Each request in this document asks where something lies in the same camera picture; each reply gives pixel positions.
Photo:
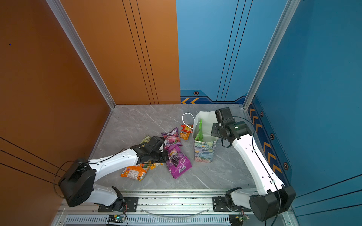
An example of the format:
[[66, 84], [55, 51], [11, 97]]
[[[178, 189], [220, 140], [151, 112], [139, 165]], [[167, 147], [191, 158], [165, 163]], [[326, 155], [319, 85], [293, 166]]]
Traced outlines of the orange snack bag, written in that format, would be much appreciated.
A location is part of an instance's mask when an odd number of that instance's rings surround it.
[[148, 164], [138, 164], [135, 166], [126, 167], [121, 174], [122, 178], [129, 178], [137, 181], [142, 181], [150, 166]]

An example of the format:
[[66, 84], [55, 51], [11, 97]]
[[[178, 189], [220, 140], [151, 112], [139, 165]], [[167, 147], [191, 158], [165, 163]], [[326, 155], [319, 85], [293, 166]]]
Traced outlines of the purple grape candy bag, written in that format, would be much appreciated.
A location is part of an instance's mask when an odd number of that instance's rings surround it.
[[176, 144], [168, 148], [168, 158], [166, 165], [174, 179], [192, 168], [190, 160]]

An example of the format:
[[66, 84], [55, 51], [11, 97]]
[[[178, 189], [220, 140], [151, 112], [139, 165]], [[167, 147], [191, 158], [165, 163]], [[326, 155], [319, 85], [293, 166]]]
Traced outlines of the green Lays chips bag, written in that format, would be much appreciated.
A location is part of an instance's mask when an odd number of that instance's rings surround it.
[[202, 119], [199, 120], [198, 132], [197, 132], [196, 137], [194, 139], [195, 139], [195, 141], [203, 142], [204, 136], [203, 136], [203, 129], [202, 129]]

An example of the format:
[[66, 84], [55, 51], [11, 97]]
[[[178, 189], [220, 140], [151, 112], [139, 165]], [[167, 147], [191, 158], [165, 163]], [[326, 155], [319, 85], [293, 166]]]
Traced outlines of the colourful white paper bag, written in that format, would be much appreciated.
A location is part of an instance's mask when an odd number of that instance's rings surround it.
[[[214, 158], [214, 153], [216, 149], [216, 144], [218, 141], [217, 137], [212, 137], [211, 129], [214, 122], [217, 122], [216, 114], [215, 112], [205, 112], [200, 111], [194, 116], [192, 113], [184, 113], [182, 115], [182, 122], [184, 124], [189, 125], [188, 123], [185, 123], [185, 116], [191, 116], [193, 118], [193, 131], [192, 131], [192, 137], [194, 140], [194, 158], [196, 162], [202, 162], [202, 163], [211, 163]], [[196, 134], [198, 132], [198, 123], [199, 120], [202, 119], [202, 129], [203, 129], [203, 142], [195, 141]]]

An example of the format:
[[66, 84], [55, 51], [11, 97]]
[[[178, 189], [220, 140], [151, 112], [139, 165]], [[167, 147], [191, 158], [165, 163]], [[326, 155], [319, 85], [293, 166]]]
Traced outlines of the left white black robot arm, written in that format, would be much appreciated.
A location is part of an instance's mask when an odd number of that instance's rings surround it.
[[163, 137], [153, 136], [149, 142], [132, 146], [114, 155], [86, 160], [79, 158], [58, 181], [58, 186], [69, 207], [91, 202], [113, 212], [125, 209], [125, 200], [115, 187], [105, 187], [97, 181], [123, 168], [147, 163], [165, 163], [168, 154]]

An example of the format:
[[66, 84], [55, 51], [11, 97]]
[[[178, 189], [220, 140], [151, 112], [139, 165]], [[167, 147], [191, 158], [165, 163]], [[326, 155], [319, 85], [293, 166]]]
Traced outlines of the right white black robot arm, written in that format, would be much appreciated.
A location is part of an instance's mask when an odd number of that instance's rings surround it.
[[226, 193], [229, 208], [252, 210], [260, 221], [277, 217], [287, 211], [296, 197], [292, 186], [287, 186], [271, 169], [262, 155], [250, 128], [243, 121], [224, 125], [214, 123], [211, 136], [228, 140], [246, 164], [256, 185], [256, 191], [234, 188]]

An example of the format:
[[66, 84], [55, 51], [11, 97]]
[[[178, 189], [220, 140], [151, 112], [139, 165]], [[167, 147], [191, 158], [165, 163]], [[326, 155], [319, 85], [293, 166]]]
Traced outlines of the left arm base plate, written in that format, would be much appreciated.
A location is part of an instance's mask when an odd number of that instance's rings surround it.
[[109, 207], [100, 205], [98, 212], [136, 212], [138, 201], [138, 197], [124, 197], [122, 201], [118, 198], [115, 204], [111, 204]]

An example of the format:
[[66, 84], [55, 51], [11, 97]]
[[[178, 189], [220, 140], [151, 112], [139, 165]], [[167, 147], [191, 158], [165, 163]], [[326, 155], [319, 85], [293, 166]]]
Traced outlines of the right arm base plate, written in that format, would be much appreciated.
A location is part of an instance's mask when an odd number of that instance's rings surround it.
[[225, 196], [215, 196], [212, 198], [214, 212], [251, 212], [251, 209], [242, 206], [231, 206], [226, 201]]

